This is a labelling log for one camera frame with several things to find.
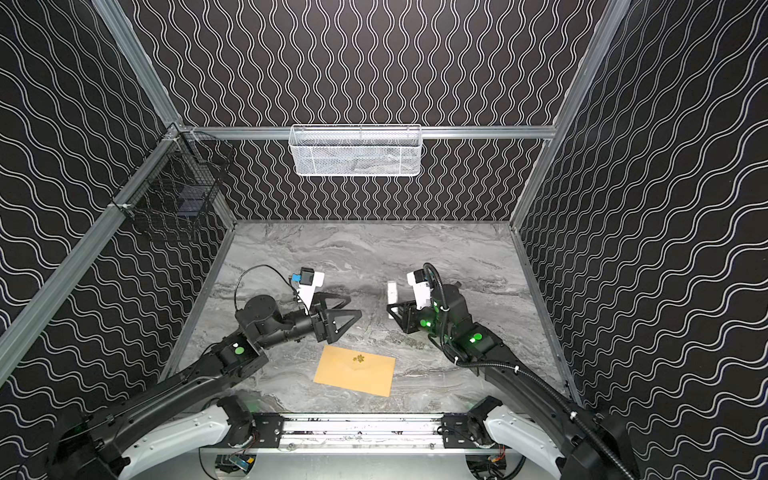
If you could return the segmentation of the white glue stick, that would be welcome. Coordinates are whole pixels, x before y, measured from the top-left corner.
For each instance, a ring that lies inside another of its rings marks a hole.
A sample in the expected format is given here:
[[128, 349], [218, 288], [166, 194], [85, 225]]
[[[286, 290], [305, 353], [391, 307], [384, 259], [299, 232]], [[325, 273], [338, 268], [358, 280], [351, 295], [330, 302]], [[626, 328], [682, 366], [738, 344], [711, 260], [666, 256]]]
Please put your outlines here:
[[387, 304], [395, 304], [398, 302], [398, 288], [395, 281], [387, 282]]

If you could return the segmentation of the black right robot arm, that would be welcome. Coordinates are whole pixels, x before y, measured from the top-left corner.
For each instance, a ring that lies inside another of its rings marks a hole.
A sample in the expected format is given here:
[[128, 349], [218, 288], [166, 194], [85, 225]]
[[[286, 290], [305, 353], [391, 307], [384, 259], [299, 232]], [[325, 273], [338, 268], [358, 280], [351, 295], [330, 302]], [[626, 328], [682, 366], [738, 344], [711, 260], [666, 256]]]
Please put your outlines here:
[[522, 408], [487, 398], [468, 417], [476, 443], [507, 447], [555, 479], [636, 479], [639, 468], [626, 425], [579, 406], [537, 375], [499, 335], [475, 321], [457, 285], [427, 283], [413, 300], [386, 310], [407, 334], [428, 333], [447, 358], [494, 385]]

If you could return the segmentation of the brown paper envelope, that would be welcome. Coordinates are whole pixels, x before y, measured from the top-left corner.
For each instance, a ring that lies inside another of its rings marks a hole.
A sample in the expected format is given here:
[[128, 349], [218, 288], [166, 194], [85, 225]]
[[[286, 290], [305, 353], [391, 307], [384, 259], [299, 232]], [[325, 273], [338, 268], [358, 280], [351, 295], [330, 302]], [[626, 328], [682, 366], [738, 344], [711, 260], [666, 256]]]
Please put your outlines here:
[[389, 397], [395, 366], [393, 357], [326, 345], [314, 382]]

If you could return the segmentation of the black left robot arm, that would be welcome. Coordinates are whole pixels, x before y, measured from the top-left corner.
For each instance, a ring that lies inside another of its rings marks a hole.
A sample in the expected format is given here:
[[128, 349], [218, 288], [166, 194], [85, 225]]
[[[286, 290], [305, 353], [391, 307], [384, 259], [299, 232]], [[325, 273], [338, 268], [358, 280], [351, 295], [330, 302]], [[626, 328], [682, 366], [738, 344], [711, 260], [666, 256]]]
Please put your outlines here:
[[338, 341], [362, 317], [349, 302], [321, 292], [308, 307], [281, 313], [273, 297], [252, 297], [235, 312], [238, 329], [187, 368], [128, 400], [61, 421], [46, 450], [48, 478], [131, 479], [199, 447], [250, 447], [258, 437], [253, 414], [228, 389], [264, 367], [269, 348], [307, 336]]

